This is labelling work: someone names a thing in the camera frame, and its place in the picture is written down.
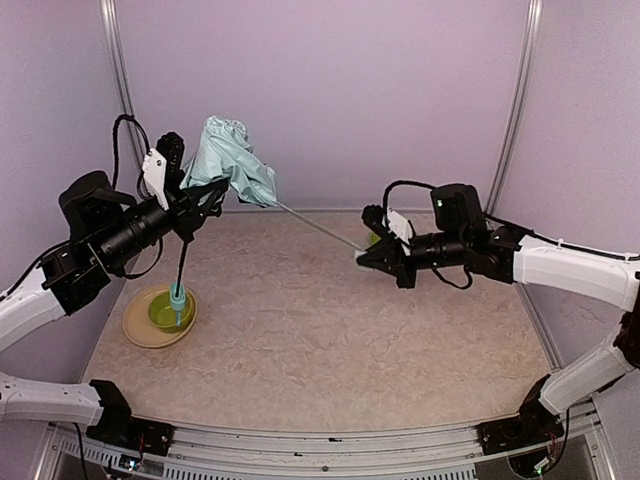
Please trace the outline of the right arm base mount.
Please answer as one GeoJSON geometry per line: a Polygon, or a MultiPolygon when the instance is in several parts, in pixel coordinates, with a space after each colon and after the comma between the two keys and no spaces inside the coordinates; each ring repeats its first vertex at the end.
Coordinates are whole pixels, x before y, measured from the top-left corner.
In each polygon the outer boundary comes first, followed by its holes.
{"type": "Polygon", "coordinates": [[[550,374],[539,379],[529,390],[515,416],[483,422],[477,426],[484,455],[492,455],[562,437],[565,429],[558,414],[540,402],[540,394],[550,374]]]}

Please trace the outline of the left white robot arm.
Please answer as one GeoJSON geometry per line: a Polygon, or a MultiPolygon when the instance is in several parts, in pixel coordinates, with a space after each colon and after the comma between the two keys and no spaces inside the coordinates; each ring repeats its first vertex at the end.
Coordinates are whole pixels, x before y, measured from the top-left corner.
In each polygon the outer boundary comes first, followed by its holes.
{"type": "MultiPolygon", "coordinates": [[[[1,294],[1,347],[7,349],[41,327],[93,302],[126,264],[169,232],[185,242],[228,189],[226,180],[176,188],[163,208],[116,191],[103,171],[77,179],[59,197],[68,240],[46,250],[16,284],[1,294]]],[[[92,428],[126,423],[131,409],[111,381],[61,384],[1,376],[4,420],[54,421],[92,428]]]]}

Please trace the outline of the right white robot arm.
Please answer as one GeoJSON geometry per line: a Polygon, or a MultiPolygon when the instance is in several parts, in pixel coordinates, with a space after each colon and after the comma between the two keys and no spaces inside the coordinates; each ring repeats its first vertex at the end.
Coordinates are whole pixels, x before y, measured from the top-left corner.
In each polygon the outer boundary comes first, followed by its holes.
{"type": "Polygon", "coordinates": [[[481,207],[468,184],[430,186],[437,232],[419,235],[410,220],[389,205],[387,186],[379,205],[366,206],[361,219],[378,240],[359,254],[359,266],[392,276],[401,289],[412,289],[417,274],[438,274],[460,266],[506,284],[539,285],[603,301],[619,308],[620,328],[598,346],[530,390],[520,416],[554,418],[577,401],[615,383],[639,366],[639,257],[552,240],[526,227],[494,217],[481,207]]]}

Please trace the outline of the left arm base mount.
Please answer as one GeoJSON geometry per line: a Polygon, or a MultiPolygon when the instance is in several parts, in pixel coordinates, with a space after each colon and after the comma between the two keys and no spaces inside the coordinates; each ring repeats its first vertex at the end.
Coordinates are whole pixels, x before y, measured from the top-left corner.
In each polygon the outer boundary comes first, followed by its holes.
{"type": "Polygon", "coordinates": [[[102,413],[96,425],[87,427],[88,438],[141,454],[168,455],[174,435],[171,424],[135,417],[111,381],[91,380],[89,386],[98,394],[102,413]]]}

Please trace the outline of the mint green folding umbrella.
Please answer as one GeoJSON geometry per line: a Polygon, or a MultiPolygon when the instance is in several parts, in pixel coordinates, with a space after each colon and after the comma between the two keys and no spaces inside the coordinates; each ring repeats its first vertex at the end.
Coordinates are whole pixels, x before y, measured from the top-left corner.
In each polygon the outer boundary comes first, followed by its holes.
{"type": "Polygon", "coordinates": [[[247,127],[238,120],[209,117],[198,150],[187,165],[185,187],[203,187],[225,180],[238,200],[257,207],[279,208],[313,229],[361,252],[363,248],[282,203],[277,196],[276,173],[255,154],[247,127]]]}

